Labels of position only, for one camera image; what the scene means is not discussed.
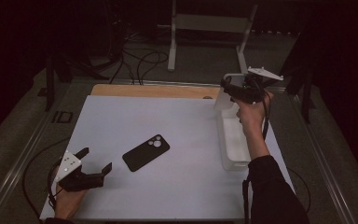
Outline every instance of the white tabletop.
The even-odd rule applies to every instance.
[[[243,218],[246,172],[222,166],[214,100],[89,96],[68,150],[89,147],[86,174],[109,162],[104,186],[87,193],[76,218],[97,220],[235,220]],[[136,172],[122,155],[161,134],[171,148]],[[272,128],[271,155],[292,186]],[[45,204],[41,218],[53,217]]]

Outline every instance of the hand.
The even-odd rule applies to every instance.
[[[61,219],[71,219],[79,208],[87,190],[69,192],[57,184],[55,217]]]
[[[265,102],[267,108],[269,108],[270,100],[273,94],[266,91]],[[250,133],[262,133],[262,124],[265,115],[265,109],[262,102],[254,105],[248,105],[245,102],[235,99],[235,103],[238,104],[240,110],[237,112],[237,117],[240,118],[243,132],[246,136]]]

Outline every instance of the black sleeve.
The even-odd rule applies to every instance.
[[[271,156],[249,163],[249,177],[254,192],[252,224],[310,223],[307,213],[285,182],[278,163]]]
[[[74,224],[72,221],[55,218],[55,217],[48,217],[46,218],[45,224]]]

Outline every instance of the smartphone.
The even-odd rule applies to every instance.
[[[135,172],[169,149],[170,145],[168,145],[167,141],[161,134],[157,134],[138,147],[126,152],[123,155],[123,160],[130,170]]]

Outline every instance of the gray floor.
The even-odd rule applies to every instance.
[[[296,39],[282,35],[251,35],[245,49],[248,65],[264,66],[279,73]],[[216,85],[226,73],[238,73],[233,43],[205,44],[183,40],[179,42],[176,69],[167,71],[167,63],[159,64],[145,77],[145,83],[174,82]],[[129,52],[143,56],[152,48],[168,53],[169,45],[160,42],[130,42]],[[136,72],[139,62],[125,56]],[[118,65],[103,71],[111,77]],[[123,68],[114,83],[129,83],[127,68]],[[25,177],[29,197],[40,212],[46,200],[48,169],[65,150],[76,125],[85,98],[100,81],[77,73],[71,84],[57,83],[57,101],[50,113],[44,112],[46,99],[38,97],[45,86],[45,72],[34,79],[34,87],[21,99],[0,126],[0,223],[36,223],[37,220],[21,191],[20,178],[24,164],[38,151],[46,149],[34,160]],[[315,108],[310,111],[311,124],[298,115],[295,96],[281,92],[287,80],[270,89],[275,92],[271,125],[276,134],[299,200],[308,207],[311,223],[358,223],[358,166],[334,119],[326,109],[317,88],[312,90]],[[73,112],[70,123],[51,122],[55,111]],[[82,220],[77,223],[93,223]]]

